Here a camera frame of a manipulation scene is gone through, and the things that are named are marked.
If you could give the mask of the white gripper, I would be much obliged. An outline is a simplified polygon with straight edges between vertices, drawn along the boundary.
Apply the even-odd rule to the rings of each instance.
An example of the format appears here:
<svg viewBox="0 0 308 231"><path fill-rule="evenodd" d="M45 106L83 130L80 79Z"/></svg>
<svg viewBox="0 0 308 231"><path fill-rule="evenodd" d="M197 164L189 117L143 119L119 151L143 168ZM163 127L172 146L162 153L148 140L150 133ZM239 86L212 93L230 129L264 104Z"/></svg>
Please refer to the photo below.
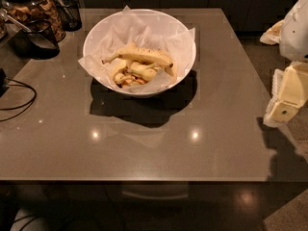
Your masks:
<svg viewBox="0 0 308 231"><path fill-rule="evenodd" d="M291 64L276 69L272 77L272 98L263 123L278 127L292 120L308 101L308 0L298 0L284 18L280 32L280 54Z"/></svg>

